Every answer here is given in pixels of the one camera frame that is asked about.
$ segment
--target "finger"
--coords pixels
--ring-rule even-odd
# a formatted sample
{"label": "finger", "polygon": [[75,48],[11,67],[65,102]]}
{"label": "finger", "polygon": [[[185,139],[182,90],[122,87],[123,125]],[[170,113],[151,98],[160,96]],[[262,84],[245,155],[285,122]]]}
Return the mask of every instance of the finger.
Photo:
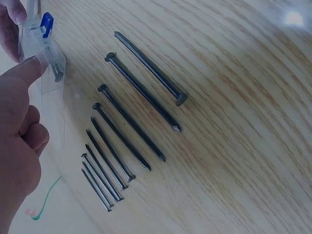
{"label": "finger", "polygon": [[6,0],[4,5],[8,10],[10,18],[15,24],[20,25],[25,22],[27,13],[23,4],[19,0]]}
{"label": "finger", "polygon": [[28,131],[29,127],[34,124],[34,123],[39,123],[40,121],[40,113],[38,111],[38,109],[33,106],[30,105],[28,107],[28,111],[27,114],[25,116],[25,119],[21,125],[21,127],[19,128],[19,135],[23,136],[26,134],[26,132]]}
{"label": "finger", "polygon": [[24,62],[16,65],[6,72],[6,75],[22,79],[29,87],[47,68],[47,64],[41,63],[37,56],[32,56]]}
{"label": "finger", "polygon": [[15,62],[19,62],[18,41],[18,26],[10,19],[6,7],[0,6],[0,44]]}
{"label": "finger", "polygon": [[34,123],[30,125],[22,138],[40,156],[49,141],[49,137],[48,130],[42,124]]}

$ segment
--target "long nail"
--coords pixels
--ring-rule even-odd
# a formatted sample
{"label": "long nail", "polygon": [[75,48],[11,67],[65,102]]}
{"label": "long nail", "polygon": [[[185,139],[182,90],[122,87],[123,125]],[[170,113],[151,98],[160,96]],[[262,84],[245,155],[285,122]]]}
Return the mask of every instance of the long nail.
{"label": "long nail", "polygon": [[107,117],[107,115],[101,109],[100,104],[97,102],[92,107],[94,110],[102,116],[102,118],[106,121],[106,123],[111,127],[114,133],[119,137],[119,139],[127,146],[127,148],[131,151],[131,153],[136,157],[136,159],[142,164],[144,168],[152,171],[151,166],[147,163],[147,161],[143,158],[143,156],[139,153],[139,151],[127,140],[127,138],[118,130],[118,128],[111,122],[111,120]]}
{"label": "long nail", "polygon": [[111,179],[109,178],[109,176],[107,175],[107,173],[105,172],[105,170],[103,169],[102,165],[100,164],[100,162],[98,161],[97,157],[95,156],[95,154],[93,153],[93,151],[91,150],[89,145],[85,145],[87,151],[89,152],[89,154],[91,155],[91,157],[93,158],[94,162],[96,162],[97,167],[99,168],[99,170],[102,172],[102,175],[104,176],[104,178],[106,179],[107,183],[109,184],[109,186],[112,188],[112,190],[114,191],[115,195],[117,196],[117,200],[116,201],[121,201],[124,198],[120,195],[120,193],[117,191],[117,189],[115,188],[114,184],[112,183]]}
{"label": "long nail", "polygon": [[176,106],[181,105],[187,99],[187,95],[177,89],[164,75],[159,72],[155,64],[150,61],[142,51],[140,51],[131,41],[129,41],[122,33],[114,32],[118,38],[147,68],[153,75],[168,89],[168,91],[176,98]]}
{"label": "long nail", "polygon": [[86,133],[88,135],[88,137],[90,138],[90,140],[92,141],[93,145],[95,146],[95,148],[97,149],[99,155],[101,155],[102,159],[105,161],[106,165],[108,166],[108,168],[111,170],[111,172],[113,173],[115,179],[117,180],[117,182],[119,183],[119,185],[121,186],[121,190],[125,190],[127,189],[129,186],[125,184],[125,182],[122,180],[122,178],[120,177],[120,175],[118,174],[118,172],[116,171],[116,169],[113,167],[113,165],[111,164],[111,162],[108,160],[108,157],[105,155],[105,153],[102,151],[101,147],[99,146],[99,144],[97,143],[97,141],[95,140],[94,136],[92,135],[92,133],[90,132],[90,130],[86,130]]}
{"label": "long nail", "polygon": [[97,188],[95,187],[95,185],[91,182],[91,179],[88,177],[88,175],[86,174],[86,172],[82,169],[81,170],[82,173],[84,174],[84,176],[86,177],[86,179],[88,180],[88,182],[90,183],[90,185],[92,186],[92,188],[94,189],[94,191],[97,193],[99,199],[101,200],[103,206],[106,208],[107,212],[112,211],[111,208],[105,203],[105,201],[103,200],[103,198],[101,197],[99,191],[97,190]]}
{"label": "long nail", "polygon": [[92,122],[93,126],[95,127],[95,129],[97,130],[97,133],[101,136],[102,140],[107,145],[107,148],[110,150],[110,152],[112,153],[112,155],[114,156],[114,158],[118,162],[118,164],[121,167],[122,171],[127,176],[128,182],[130,182],[131,180],[135,179],[136,176],[134,174],[132,174],[132,172],[129,170],[129,168],[125,165],[125,163],[122,161],[122,159],[116,153],[116,151],[112,147],[111,143],[109,142],[108,138],[106,137],[106,135],[104,134],[103,130],[101,129],[101,127],[99,126],[98,122],[96,121],[96,119],[94,117],[91,118],[91,122]]}
{"label": "long nail", "polygon": [[139,134],[139,136],[145,141],[145,143],[154,151],[157,157],[165,162],[166,157],[160,151],[160,149],[152,142],[152,140],[146,135],[146,133],[138,126],[134,119],[121,107],[117,100],[109,93],[107,86],[102,84],[97,89],[99,92],[103,92],[107,99],[115,106],[115,108],[121,113],[121,115],[128,121],[131,127]]}
{"label": "long nail", "polygon": [[97,180],[94,178],[94,176],[91,173],[90,169],[88,168],[87,164],[84,161],[82,161],[82,164],[83,164],[84,168],[87,170],[87,172],[89,173],[89,175],[91,176],[91,178],[92,178],[93,182],[95,183],[95,185],[97,186],[98,190],[102,193],[104,200],[109,205],[109,208],[113,207],[114,206],[113,203],[108,199],[105,192],[102,190],[102,188],[98,184]]}
{"label": "long nail", "polygon": [[143,85],[136,78],[134,78],[134,76],[130,75],[130,73],[124,69],[125,66],[116,58],[115,53],[108,53],[105,61],[111,62],[176,132],[181,132],[181,127],[177,121],[165,110],[165,108],[163,108],[163,106],[161,106],[161,104],[145,89],[145,87],[143,87]]}
{"label": "long nail", "polygon": [[87,154],[82,154],[81,156],[84,158],[89,165],[89,167],[92,169],[92,171],[97,175],[97,178],[101,181],[102,185],[106,188],[106,190],[109,192],[109,194],[113,197],[113,199],[118,202],[118,197],[115,195],[111,187],[104,181],[103,177],[99,174],[99,172],[94,168],[92,162],[90,161]]}

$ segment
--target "hand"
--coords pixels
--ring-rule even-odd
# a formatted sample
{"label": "hand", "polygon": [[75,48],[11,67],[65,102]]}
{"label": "hand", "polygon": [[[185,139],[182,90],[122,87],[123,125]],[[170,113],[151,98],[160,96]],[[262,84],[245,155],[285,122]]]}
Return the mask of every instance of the hand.
{"label": "hand", "polygon": [[45,68],[32,57],[0,76],[0,234],[40,180],[39,156],[49,134],[29,105],[28,88]]}
{"label": "hand", "polygon": [[0,44],[6,53],[19,62],[19,27],[27,18],[20,0],[0,0]]}

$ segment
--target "short nail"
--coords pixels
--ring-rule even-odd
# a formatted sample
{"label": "short nail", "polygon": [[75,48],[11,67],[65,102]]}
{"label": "short nail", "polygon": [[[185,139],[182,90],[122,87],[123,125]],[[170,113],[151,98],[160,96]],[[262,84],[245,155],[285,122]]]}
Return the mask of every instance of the short nail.
{"label": "short nail", "polygon": [[15,23],[17,25],[20,25],[25,22],[26,18],[27,18],[26,12],[22,11],[15,17]]}

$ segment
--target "nail tip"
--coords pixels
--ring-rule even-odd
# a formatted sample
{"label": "nail tip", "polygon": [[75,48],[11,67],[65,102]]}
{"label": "nail tip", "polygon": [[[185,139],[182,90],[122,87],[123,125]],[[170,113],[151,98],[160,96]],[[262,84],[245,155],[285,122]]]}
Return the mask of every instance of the nail tip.
{"label": "nail tip", "polygon": [[180,127],[179,125],[174,125],[174,126],[172,126],[172,128],[173,128],[176,132],[178,132],[178,133],[181,133],[181,132],[182,132],[182,129],[181,129],[181,127]]}
{"label": "nail tip", "polygon": [[175,105],[176,106],[182,105],[186,101],[187,98],[188,96],[182,93],[181,95],[179,95],[178,99],[176,100]]}

